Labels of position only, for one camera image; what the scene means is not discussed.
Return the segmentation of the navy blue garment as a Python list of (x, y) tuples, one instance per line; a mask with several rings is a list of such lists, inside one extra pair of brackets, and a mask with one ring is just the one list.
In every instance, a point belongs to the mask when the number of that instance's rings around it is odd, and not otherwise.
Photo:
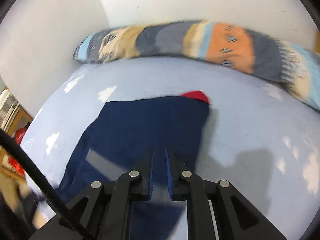
[(199, 90), (178, 96), (115, 101), (104, 105), (77, 143), (57, 194), (68, 202), (93, 181), (114, 181), (131, 171), (153, 148), (153, 192), (148, 202), (133, 206), (131, 239), (168, 239), (184, 206), (168, 193), (165, 154), (194, 171), (209, 100)]

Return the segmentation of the light blue cloud bedsheet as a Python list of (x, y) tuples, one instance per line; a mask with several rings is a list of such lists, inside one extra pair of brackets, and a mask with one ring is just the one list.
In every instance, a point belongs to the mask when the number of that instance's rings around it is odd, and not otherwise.
[(282, 87), (214, 64), (144, 57), (84, 64), (44, 103), (22, 148), (53, 185), (109, 101), (192, 90), (211, 103), (197, 173), (230, 181), (287, 239), (319, 209), (319, 114)]

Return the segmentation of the red object at left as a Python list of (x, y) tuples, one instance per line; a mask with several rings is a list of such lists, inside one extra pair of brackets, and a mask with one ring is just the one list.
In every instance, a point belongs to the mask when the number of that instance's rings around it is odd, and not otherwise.
[[(20, 128), (15, 132), (14, 135), (14, 141), (19, 146), (21, 145), (22, 139), (27, 131), (26, 127)], [(24, 176), (24, 170), (23, 167), (17, 162), (17, 160), (14, 157), (11, 157), (11, 165), (15, 168), (15, 171), (17, 174)]]

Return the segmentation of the patchwork rolled quilt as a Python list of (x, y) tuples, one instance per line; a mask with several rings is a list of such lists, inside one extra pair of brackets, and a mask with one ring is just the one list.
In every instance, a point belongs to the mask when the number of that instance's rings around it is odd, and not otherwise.
[(319, 53), (228, 23), (209, 20), (131, 25), (86, 37), (73, 58), (106, 63), (147, 56), (183, 56), (281, 83), (319, 109)]

